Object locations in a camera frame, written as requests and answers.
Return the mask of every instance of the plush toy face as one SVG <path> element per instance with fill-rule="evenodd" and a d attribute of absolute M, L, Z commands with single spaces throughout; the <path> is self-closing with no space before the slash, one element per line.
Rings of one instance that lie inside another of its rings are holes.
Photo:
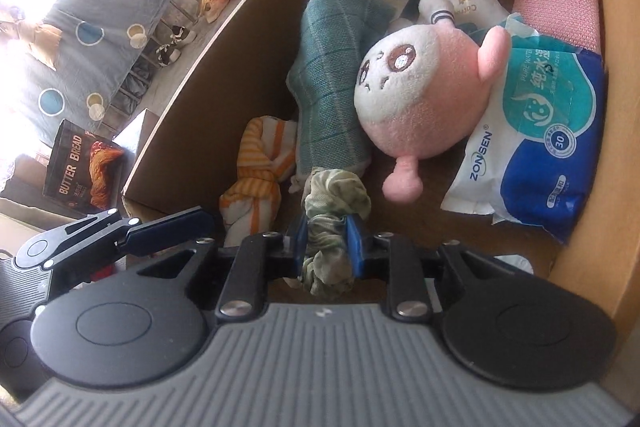
<path fill-rule="evenodd" d="M 418 102 L 439 58 L 431 25 L 410 26 L 378 41 L 358 70 L 353 102 L 360 121 L 389 120 Z"/>

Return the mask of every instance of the sneaker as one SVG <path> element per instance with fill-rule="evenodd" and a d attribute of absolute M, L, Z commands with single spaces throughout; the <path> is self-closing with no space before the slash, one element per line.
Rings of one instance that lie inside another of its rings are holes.
<path fill-rule="evenodd" d="M 222 10 L 228 3 L 229 0 L 200 0 L 198 17 L 204 16 L 207 23 L 211 24 L 220 16 Z"/>
<path fill-rule="evenodd" d="M 165 44 L 158 48 L 156 51 L 156 57 L 158 58 L 158 63 L 161 66 L 168 66 L 178 60 L 178 57 L 180 57 L 180 50 L 176 49 L 174 44 Z"/>
<path fill-rule="evenodd" d="M 195 31 L 188 30 L 184 26 L 171 26 L 171 30 L 173 33 L 173 35 L 171 35 L 171 40 L 179 48 L 190 44 L 197 36 Z"/>

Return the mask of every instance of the wet wipes package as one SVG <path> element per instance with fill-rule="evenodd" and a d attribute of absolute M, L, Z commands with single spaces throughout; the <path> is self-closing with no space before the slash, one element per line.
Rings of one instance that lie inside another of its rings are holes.
<path fill-rule="evenodd" d="M 540 36 L 510 16 L 508 70 L 470 136 L 441 207 L 544 227 L 566 241 L 586 202 L 600 150 L 602 58 Z"/>

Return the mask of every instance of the green cloth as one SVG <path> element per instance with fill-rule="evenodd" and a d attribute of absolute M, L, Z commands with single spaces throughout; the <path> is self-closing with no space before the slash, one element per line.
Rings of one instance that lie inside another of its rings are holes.
<path fill-rule="evenodd" d="M 353 105 L 360 63 L 385 34 L 394 9 L 383 0 L 310 0 L 300 49 L 287 76 L 298 103 L 296 175 L 302 188 L 313 167 L 363 174 L 370 142 Z"/>
<path fill-rule="evenodd" d="M 314 168 L 302 198 L 307 217 L 307 242 L 302 285 L 322 298 L 336 298 L 353 286 L 351 261 L 344 240 L 346 216 L 367 219 L 371 200 L 352 172 Z"/>

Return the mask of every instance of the plush toy eye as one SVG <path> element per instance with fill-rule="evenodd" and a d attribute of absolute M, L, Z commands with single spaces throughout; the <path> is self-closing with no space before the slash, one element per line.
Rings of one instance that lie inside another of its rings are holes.
<path fill-rule="evenodd" d="M 391 71 L 399 73 L 411 66 L 414 58 L 415 48 L 411 44 L 400 44 L 391 50 L 386 63 Z"/>
<path fill-rule="evenodd" d="M 367 73 L 369 73 L 369 61 L 365 62 L 360 68 L 360 74 L 358 75 L 358 85 L 362 85 L 362 83 L 367 78 Z"/>

